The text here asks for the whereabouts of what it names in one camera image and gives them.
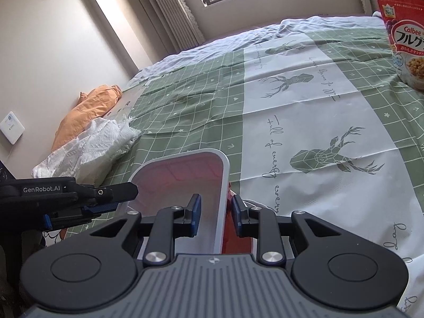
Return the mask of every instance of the cable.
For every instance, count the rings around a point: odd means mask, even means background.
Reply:
[[[13,146],[12,147],[10,147],[10,152],[9,152],[9,154],[7,155],[7,158],[6,158],[6,160],[4,161],[4,162],[7,162],[7,160],[9,160],[9,157],[10,157],[10,154],[12,153],[12,151],[13,151]]]
[[[274,211],[274,213],[277,213],[275,211],[275,209],[268,207],[267,205],[265,205],[263,203],[259,203],[259,202],[253,201],[253,200],[243,200],[243,202],[244,202],[245,205],[246,205],[246,203],[248,203],[248,204],[251,204],[251,205],[256,206],[256,207],[270,209],[270,210]]]

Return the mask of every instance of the white plastic container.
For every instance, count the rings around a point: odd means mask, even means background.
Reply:
[[[129,181],[139,194],[121,203],[117,215],[137,210],[142,216],[156,215],[171,206],[185,207],[193,194],[202,197],[198,233],[194,238],[175,240],[175,253],[219,254],[222,249],[230,163],[224,153],[205,148],[165,156],[146,162]],[[147,243],[145,238],[140,255]]]

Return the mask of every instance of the cereal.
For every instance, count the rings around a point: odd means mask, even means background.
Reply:
[[[413,58],[407,64],[411,74],[419,79],[424,79],[424,58]]]
[[[424,0],[378,0],[400,79],[424,92]]]

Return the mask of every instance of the red object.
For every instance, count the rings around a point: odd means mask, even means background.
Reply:
[[[424,0],[378,0],[393,50],[424,55]]]
[[[222,242],[223,254],[250,254],[252,253],[252,238],[239,238],[236,235],[233,218],[231,216],[231,183],[228,183],[227,212],[225,215],[224,237]]]

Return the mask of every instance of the orange pillow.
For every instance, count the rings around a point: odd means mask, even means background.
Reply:
[[[53,141],[52,152],[75,139],[96,117],[104,116],[122,97],[122,91],[116,85],[102,85],[90,93],[80,94],[78,105],[62,120]]]

